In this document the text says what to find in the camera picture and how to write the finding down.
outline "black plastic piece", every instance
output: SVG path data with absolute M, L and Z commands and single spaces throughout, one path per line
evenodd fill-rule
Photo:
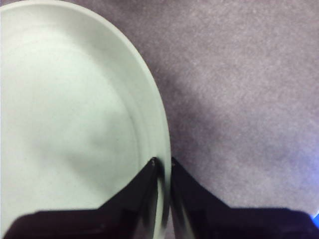
M 319 229 L 308 214 L 288 209 L 230 208 L 174 158 L 171 200 L 177 239 L 319 239 Z
M 124 189 L 100 208 L 25 215 L 15 220 L 4 239 L 152 238 L 158 173 L 159 161 L 152 158 Z

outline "gray carpet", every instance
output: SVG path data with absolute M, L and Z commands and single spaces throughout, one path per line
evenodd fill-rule
M 71 2 L 142 54 L 172 154 L 209 191 L 234 207 L 319 209 L 319 1 Z

